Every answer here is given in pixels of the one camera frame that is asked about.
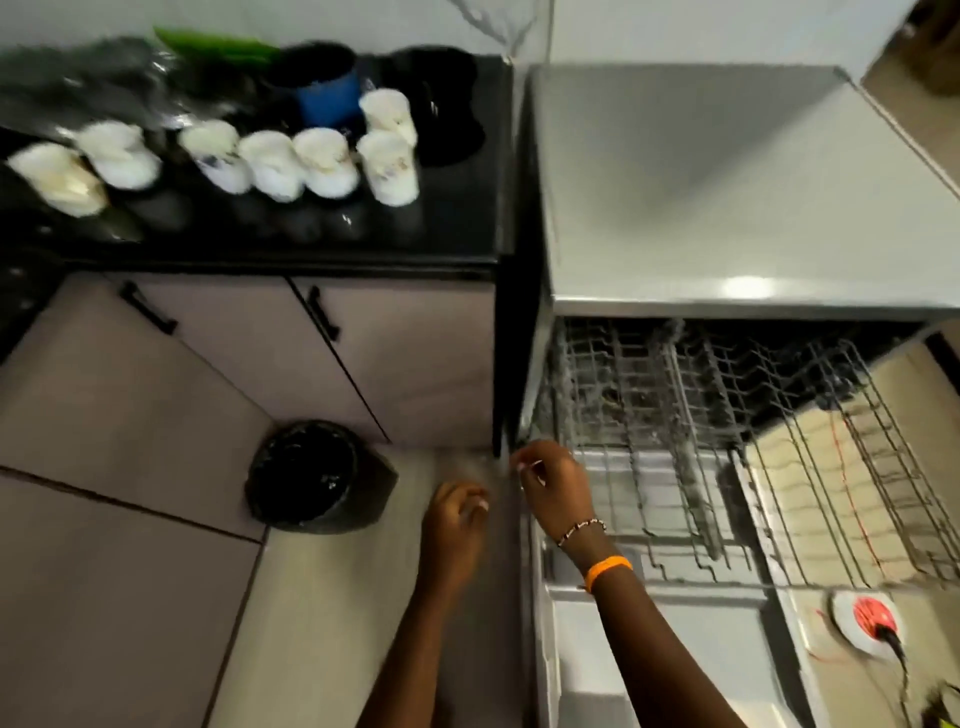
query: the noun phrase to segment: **left hand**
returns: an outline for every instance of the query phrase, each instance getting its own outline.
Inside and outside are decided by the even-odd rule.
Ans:
[[[443,483],[423,516],[418,589],[454,600],[476,571],[490,495],[475,483]]]

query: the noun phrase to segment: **dishwasher rack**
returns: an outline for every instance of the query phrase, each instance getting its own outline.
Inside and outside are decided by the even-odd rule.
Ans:
[[[535,423],[649,582],[960,582],[960,536],[842,335],[558,319]]]

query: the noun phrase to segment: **trash can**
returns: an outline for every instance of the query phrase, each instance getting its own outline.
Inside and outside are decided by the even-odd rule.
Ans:
[[[273,528],[344,533],[379,520],[396,473],[353,432],[322,420],[285,426],[260,446],[245,488]]]

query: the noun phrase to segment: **black cable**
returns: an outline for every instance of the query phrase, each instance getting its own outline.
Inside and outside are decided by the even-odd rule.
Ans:
[[[900,712],[903,714],[903,724],[910,728],[910,713],[906,707],[907,695],[910,692],[910,671],[906,666],[906,652],[903,651],[903,643],[897,632],[884,624],[878,624],[874,631],[874,637],[886,642],[893,649],[897,659],[900,660],[900,666],[903,668],[903,682],[900,684]]]

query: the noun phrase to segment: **cabinet door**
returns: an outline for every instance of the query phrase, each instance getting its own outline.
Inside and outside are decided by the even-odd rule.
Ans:
[[[136,275],[175,336],[279,422],[317,418],[383,435],[282,278]]]
[[[200,728],[258,548],[0,475],[0,725]]]
[[[78,274],[0,367],[0,465],[260,538],[243,485],[269,417]]]
[[[492,284],[298,279],[297,286],[339,329],[333,346],[392,442],[491,446]]]

